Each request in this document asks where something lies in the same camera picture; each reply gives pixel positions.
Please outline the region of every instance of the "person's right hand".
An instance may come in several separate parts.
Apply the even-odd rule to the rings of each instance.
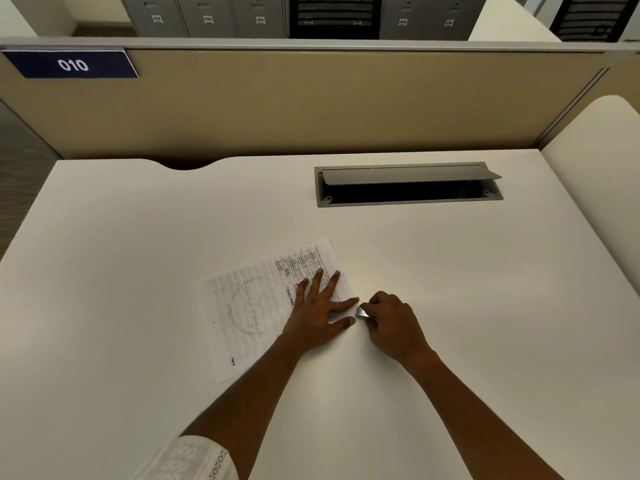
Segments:
[[[411,306],[396,295],[378,291],[360,307],[370,316],[366,323],[373,345],[405,368],[433,353]]]

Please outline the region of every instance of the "person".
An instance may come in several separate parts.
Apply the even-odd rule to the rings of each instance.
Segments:
[[[240,379],[144,466],[139,480],[247,480],[278,400],[296,364],[354,325],[334,323],[359,298],[331,301],[340,273],[320,291],[323,270],[299,283],[282,334]],[[411,306],[379,291],[361,305],[373,345],[398,361],[431,400],[474,480],[562,480],[440,360]]]

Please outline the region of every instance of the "blue sign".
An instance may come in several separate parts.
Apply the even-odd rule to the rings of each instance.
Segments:
[[[5,49],[4,56],[27,79],[124,79],[138,73],[123,49]]]

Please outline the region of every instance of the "sleeve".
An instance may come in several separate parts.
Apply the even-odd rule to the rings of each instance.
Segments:
[[[201,436],[180,436],[156,452],[131,480],[238,480],[228,451]]]

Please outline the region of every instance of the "person's right arm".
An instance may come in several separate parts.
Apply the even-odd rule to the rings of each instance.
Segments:
[[[379,291],[361,307],[371,341],[420,384],[474,480],[562,480],[440,360],[409,305]]]

